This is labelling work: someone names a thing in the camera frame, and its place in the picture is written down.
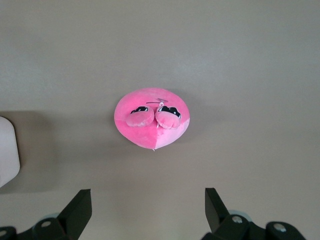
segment gray surface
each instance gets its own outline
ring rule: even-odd
[[[320,237],[320,2],[0,1],[0,115],[21,170],[0,225],[24,231],[91,188],[80,239],[198,240],[205,187],[230,209]],[[160,87],[191,121],[152,150],[113,123]]]

